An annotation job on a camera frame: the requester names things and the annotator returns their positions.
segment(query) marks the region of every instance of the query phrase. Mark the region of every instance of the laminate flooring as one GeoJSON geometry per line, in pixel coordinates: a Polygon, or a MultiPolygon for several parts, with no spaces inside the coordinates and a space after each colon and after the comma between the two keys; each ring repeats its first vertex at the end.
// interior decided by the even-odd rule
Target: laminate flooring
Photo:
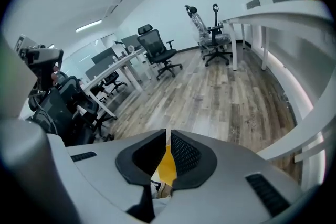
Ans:
{"type": "MultiPolygon", "coordinates": [[[[109,103],[118,116],[109,133],[123,139],[142,132],[180,129],[237,143],[258,152],[286,135],[295,126],[284,91],[255,53],[238,46],[238,70],[214,59],[204,66],[198,49],[176,54],[172,63],[176,77],[166,72],[157,81],[142,78],[144,90],[132,86],[109,103]]],[[[293,155],[272,162],[298,183],[302,167],[293,155]]]]}

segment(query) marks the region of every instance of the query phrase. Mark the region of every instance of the wooden floor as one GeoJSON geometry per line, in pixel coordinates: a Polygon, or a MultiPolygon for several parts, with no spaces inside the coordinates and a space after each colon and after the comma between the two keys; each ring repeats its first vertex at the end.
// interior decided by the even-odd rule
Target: wooden floor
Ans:
{"type": "MultiPolygon", "coordinates": [[[[295,126],[287,98],[249,48],[239,46],[238,55],[237,71],[222,59],[205,67],[198,49],[175,55],[172,63],[183,65],[183,70],[174,69],[175,78],[169,72],[160,81],[142,76],[143,92],[128,86],[114,97],[109,108],[118,120],[111,122],[110,133],[121,139],[154,129],[180,129],[254,152],[271,145],[295,126]]],[[[273,164],[300,182],[302,168],[292,156],[273,164]]]]}

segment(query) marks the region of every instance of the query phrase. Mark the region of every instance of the desk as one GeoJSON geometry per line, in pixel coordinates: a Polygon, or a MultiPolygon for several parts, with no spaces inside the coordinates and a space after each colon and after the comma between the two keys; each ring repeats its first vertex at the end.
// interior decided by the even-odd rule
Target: desk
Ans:
{"type": "MultiPolygon", "coordinates": [[[[134,53],[127,55],[126,57],[122,58],[120,61],[115,62],[112,64],[108,69],[106,69],[104,72],[100,73],[97,77],[95,77],[93,80],[91,80],[88,84],[84,85],[82,87],[83,91],[88,94],[92,99],[96,101],[96,103],[103,108],[109,115],[116,117],[102,102],[99,101],[99,99],[90,91],[92,87],[97,85],[100,81],[102,81],[107,76],[111,75],[113,72],[115,72],[117,69],[120,68],[120,71],[125,75],[125,77],[130,81],[130,83],[133,84],[133,86],[139,90],[142,91],[141,86],[139,85],[138,81],[140,80],[139,75],[135,71],[135,69],[132,67],[130,60],[136,57],[140,63],[140,65],[143,67],[142,61],[139,59],[139,55],[145,52],[145,49],[142,48],[140,50],[135,51],[134,53]],[[121,69],[122,66],[126,65],[128,69],[131,72],[131,75],[129,76],[126,74],[126,72],[121,69]]],[[[146,76],[151,79],[151,76],[148,74],[147,71],[145,71],[146,76]]]]}
{"type": "MultiPolygon", "coordinates": [[[[326,55],[336,60],[336,35],[333,30],[333,18],[326,5],[321,1],[297,0],[260,6],[235,17],[222,20],[222,22],[227,23],[230,26],[233,50],[236,49],[233,23],[242,24],[242,29],[243,24],[260,26],[262,32],[261,40],[257,40],[253,35],[252,48],[255,52],[262,53],[263,63],[261,68],[263,70],[270,64],[270,62],[268,62],[268,48],[270,42],[269,28],[287,31],[295,36],[305,39],[318,47],[326,55]]],[[[245,41],[244,34],[245,33],[242,31],[243,43],[245,41]]],[[[237,59],[235,53],[233,54],[233,63],[234,70],[236,70],[237,59]]],[[[283,72],[281,71],[281,67],[276,69],[273,65],[272,68],[274,68],[278,74],[283,72]]],[[[334,105],[336,103],[335,92],[336,66],[334,67],[330,81],[320,99],[314,104],[312,110],[307,111],[308,115],[305,115],[303,120],[287,135],[258,152],[258,154],[264,159],[273,160],[286,156],[299,149],[303,149],[305,152],[305,147],[316,139],[316,134],[325,128],[336,116],[336,106],[334,105]]],[[[296,103],[298,100],[292,99],[290,102],[296,103]]],[[[321,173],[323,177],[323,161],[321,161],[320,165],[322,172],[319,173],[321,173]]]]}

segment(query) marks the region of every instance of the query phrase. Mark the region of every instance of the yellow object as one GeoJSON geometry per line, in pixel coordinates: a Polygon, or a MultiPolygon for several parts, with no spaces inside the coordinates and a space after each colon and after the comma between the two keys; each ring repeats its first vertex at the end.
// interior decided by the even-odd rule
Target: yellow object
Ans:
{"type": "Polygon", "coordinates": [[[177,177],[177,175],[174,158],[170,152],[170,145],[166,146],[166,153],[157,167],[157,171],[159,172],[160,180],[172,187],[173,180],[177,177]]]}

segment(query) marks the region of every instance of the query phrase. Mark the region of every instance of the ceiling light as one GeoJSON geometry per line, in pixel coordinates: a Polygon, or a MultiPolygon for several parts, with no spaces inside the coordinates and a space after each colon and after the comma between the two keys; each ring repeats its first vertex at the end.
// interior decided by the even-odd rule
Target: ceiling light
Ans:
{"type": "Polygon", "coordinates": [[[89,28],[89,27],[91,27],[91,26],[94,26],[94,25],[100,24],[100,23],[101,23],[101,20],[98,20],[98,21],[96,21],[96,22],[93,22],[93,23],[91,23],[91,24],[84,25],[84,26],[82,26],[82,27],[80,27],[80,28],[76,29],[76,33],[80,32],[80,31],[82,31],[82,30],[84,30],[84,29],[86,29],[86,28],[89,28]]]}

